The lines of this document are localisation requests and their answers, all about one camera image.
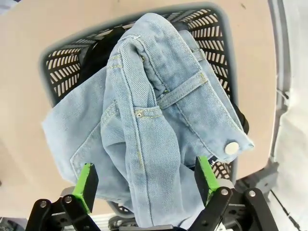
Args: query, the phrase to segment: button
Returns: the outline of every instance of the button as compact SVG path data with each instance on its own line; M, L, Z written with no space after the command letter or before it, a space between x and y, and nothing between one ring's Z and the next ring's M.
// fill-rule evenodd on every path
M228 143L225 147L225 153L228 155L236 154L240 146L237 142Z

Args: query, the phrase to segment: denim fabric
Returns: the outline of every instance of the denim fabric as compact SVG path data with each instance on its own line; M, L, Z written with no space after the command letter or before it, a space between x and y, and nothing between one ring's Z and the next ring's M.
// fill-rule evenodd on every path
M229 162L253 147L193 37L153 13L43 128L62 177L76 182L94 163L97 196L131 209L141 227L179 225L203 207L189 169L196 156ZM232 155L230 142L239 144Z

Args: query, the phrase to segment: screw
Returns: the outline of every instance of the screw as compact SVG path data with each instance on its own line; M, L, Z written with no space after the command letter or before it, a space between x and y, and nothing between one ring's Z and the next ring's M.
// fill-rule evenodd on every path
M249 195L251 196L251 197L254 197L255 195L256 195L256 193L254 192L254 191L249 191Z
M64 198L65 203L71 203L72 202L72 198L70 196L67 196L66 198Z
M40 206L41 208L46 207L46 205L47 205L47 202L46 202L46 201L41 201L40 204L39 204L39 206Z
M225 195L228 195L228 193L229 193L229 192L228 192L228 190L226 190L226 189L221 190L221 194L224 195L224 196L225 196Z

